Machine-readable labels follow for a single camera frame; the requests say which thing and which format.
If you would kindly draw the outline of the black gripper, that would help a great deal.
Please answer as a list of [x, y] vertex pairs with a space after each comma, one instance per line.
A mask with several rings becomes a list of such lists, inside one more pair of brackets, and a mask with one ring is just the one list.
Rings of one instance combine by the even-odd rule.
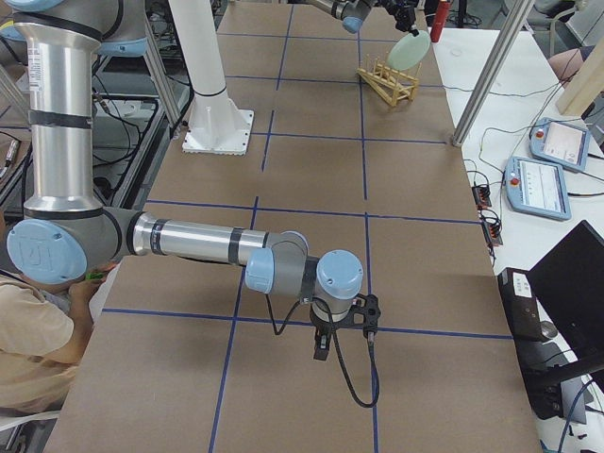
[[340, 320], [333, 320], [331, 324], [320, 318], [313, 310], [310, 311], [310, 320], [315, 326], [313, 358], [318, 361], [326, 361], [329, 354], [330, 335], [333, 330], [350, 327], [352, 324], [352, 313], [349, 312]]
[[412, 0], [385, 0], [384, 8], [394, 17], [396, 29], [409, 29], [413, 37], [419, 35], [415, 26], [415, 8], [417, 2]]

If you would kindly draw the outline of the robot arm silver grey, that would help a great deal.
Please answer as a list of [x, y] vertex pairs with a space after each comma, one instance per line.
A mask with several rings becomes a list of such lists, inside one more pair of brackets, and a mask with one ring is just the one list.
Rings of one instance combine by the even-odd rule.
[[127, 255], [177, 256], [244, 269], [245, 285], [310, 306], [314, 356], [339, 348], [337, 332], [360, 327], [372, 340], [379, 311], [361, 293], [360, 260], [345, 250], [315, 258], [294, 231], [271, 233], [159, 219], [107, 207], [94, 197], [92, 61], [143, 56], [151, 40], [142, 1], [14, 1], [27, 45], [34, 192], [9, 233], [12, 263], [59, 284]]
[[310, 0], [303, 1], [303, 4], [314, 6], [327, 13], [331, 17], [340, 20], [343, 28], [349, 33], [358, 33], [370, 14], [372, 8], [382, 7], [395, 19], [395, 28], [401, 32], [411, 33], [416, 37], [419, 35], [417, 28], [415, 9], [418, 1], [407, 0], [356, 0], [356, 1], [337, 1], [337, 0]]

